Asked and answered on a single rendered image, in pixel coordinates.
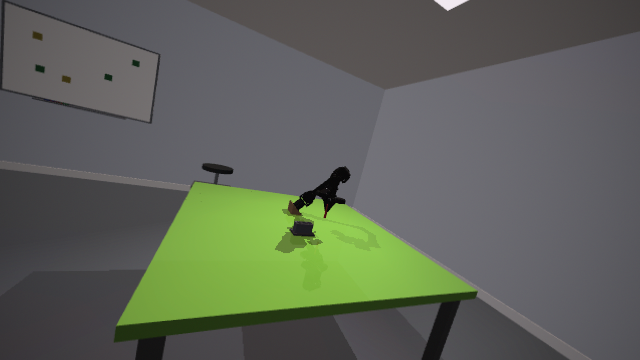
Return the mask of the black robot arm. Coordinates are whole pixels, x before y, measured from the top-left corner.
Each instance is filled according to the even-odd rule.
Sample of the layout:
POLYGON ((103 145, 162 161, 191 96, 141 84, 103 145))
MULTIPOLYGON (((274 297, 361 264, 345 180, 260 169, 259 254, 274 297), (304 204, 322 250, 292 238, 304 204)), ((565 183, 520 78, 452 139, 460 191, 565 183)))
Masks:
MULTIPOLYGON (((317 188, 315 188, 314 190, 308 191, 303 193, 301 196, 299 196, 300 199, 298 199, 296 202, 292 202, 295 207, 297 208, 297 210, 299 211, 303 206, 308 207, 309 205, 312 204, 313 200, 315 199, 316 195, 316 191, 319 191, 319 197, 322 197, 324 199, 326 199, 327 197, 331 197, 332 196, 332 189, 329 188, 327 189, 326 186, 331 185, 332 187, 338 187, 339 183, 345 183, 349 180, 350 178, 350 173, 349 170, 347 169, 346 166, 344 167, 338 167, 336 170, 333 171, 333 173, 331 174, 330 178, 327 179, 325 182, 323 182, 321 185, 319 185, 317 188), (304 201, 303 201, 303 200, 304 201), (307 205, 306 205, 306 204, 307 205)), ((300 212, 300 211, 299 211, 300 212)))

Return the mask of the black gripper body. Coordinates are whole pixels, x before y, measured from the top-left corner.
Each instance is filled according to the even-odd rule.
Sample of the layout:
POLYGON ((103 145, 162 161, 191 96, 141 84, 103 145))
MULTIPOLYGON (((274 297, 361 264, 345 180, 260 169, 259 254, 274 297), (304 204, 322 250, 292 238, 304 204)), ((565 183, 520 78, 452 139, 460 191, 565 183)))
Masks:
MULTIPOLYGON (((327 189, 331 188, 332 189, 332 196, 331 197, 327 197, 326 199, 331 199, 330 201, 338 203, 338 204, 345 204, 345 199, 337 197, 336 192, 338 190, 338 187, 332 187, 331 185, 328 184, 328 186, 326 186, 327 189)), ((315 195, 319 196, 319 191, 317 190, 315 195)))

